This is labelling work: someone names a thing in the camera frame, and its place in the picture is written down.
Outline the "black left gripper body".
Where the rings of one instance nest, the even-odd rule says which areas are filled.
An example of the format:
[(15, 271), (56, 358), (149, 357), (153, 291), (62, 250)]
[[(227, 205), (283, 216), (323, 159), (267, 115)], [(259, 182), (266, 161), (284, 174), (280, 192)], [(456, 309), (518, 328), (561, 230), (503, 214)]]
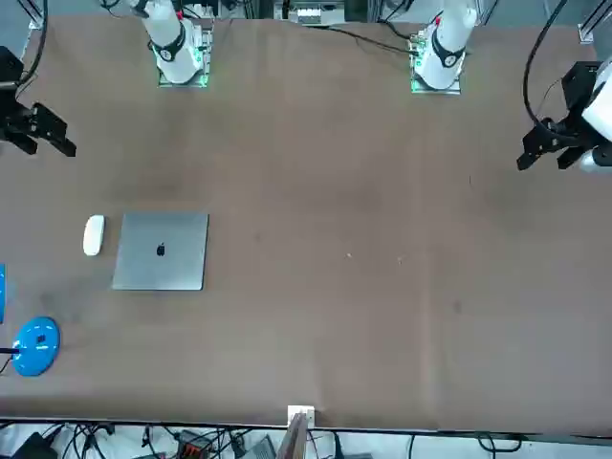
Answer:
[(550, 129), (561, 136), (572, 137), (573, 140), (552, 140), (555, 150), (570, 146), (590, 148), (601, 141), (601, 135), (582, 117), (595, 87), (600, 66), (600, 61), (578, 61), (562, 78), (567, 115), (552, 124)]

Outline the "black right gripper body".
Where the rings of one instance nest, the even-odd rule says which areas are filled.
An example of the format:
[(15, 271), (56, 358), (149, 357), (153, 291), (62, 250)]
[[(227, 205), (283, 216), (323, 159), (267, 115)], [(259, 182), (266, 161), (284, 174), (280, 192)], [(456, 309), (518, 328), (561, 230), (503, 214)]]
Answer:
[(28, 135), (29, 110), (16, 99), (22, 61), (5, 46), (1, 47), (1, 141), (33, 142)]

